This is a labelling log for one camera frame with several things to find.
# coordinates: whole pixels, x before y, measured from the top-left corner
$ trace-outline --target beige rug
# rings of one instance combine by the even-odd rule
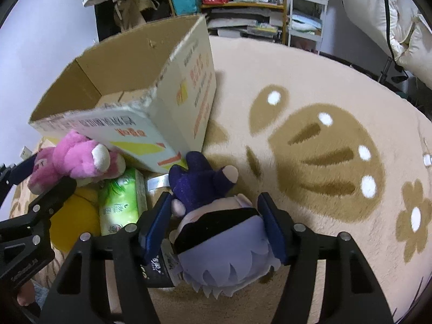
[[[295,222],[327,235],[351,233],[394,320],[401,318],[432,271],[430,121],[329,59],[252,40],[211,44],[218,89],[206,156],[216,168],[239,169],[235,193],[256,201],[267,191]],[[12,213],[23,213],[31,198],[23,184]],[[163,324],[270,323],[288,271],[232,298],[207,299],[186,284],[150,292]],[[53,274],[45,272],[41,282],[49,285]],[[319,318],[323,281],[319,262],[310,323]]]

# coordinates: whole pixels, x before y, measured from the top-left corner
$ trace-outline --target white dot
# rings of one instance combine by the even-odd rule
[[[377,184],[375,183],[375,179],[370,175],[365,175],[362,178],[362,193],[363,196],[371,199],[375,196],[377,191]]]
[[[360,155],[360,158],[364,161],[369,161],[371,159],[371,152],[364,145],[359,146],[359,155]]]
[[[422,214],[418,207],[414,207],[411,213],[411,228],[416,232],[420,228],[420,222],[422,221]]]
[[[333,124],[333,118],[328,113],[321,112],[318,115],[318,118],[325,126],[330,126]]]
[[[267,96],[267,102],[270,103],[270,105],[276,105],[280,101],[280,92],[272,91]]]
[[[425,154],[423,156],[423,163],[425,164],[425,167],[429,167],[432,164],[431,155]]]

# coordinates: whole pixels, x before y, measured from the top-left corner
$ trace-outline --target pink plush toy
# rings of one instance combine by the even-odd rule
[[[114,179],[125,169],[122,155],[110,152],[104,145],[72,130],[56,147],[40,150],[29,180],[29,189],[40,195],[64,176],[77,179],[78,185],[83,186]]]

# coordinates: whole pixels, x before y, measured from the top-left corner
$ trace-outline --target cardboard box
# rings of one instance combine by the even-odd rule
[[[167,173],[200,151],[216,89],[204,16],[148,23],[74,59],[30,118],[56,143],[75,129],[133,165]]]

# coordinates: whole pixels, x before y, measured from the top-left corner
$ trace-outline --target black cable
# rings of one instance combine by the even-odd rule
[[[390,7],[388,5],[388,0],[384,0],[384,6],[385,6],[385,21],[387,24],[386,25],[387,45],[388,45],[388,48],[390,49],[391,57],[392,57],[393,61],[396,63],[396,61],[394,60],[393,49],[391,48],[392,45],[390,44]]]

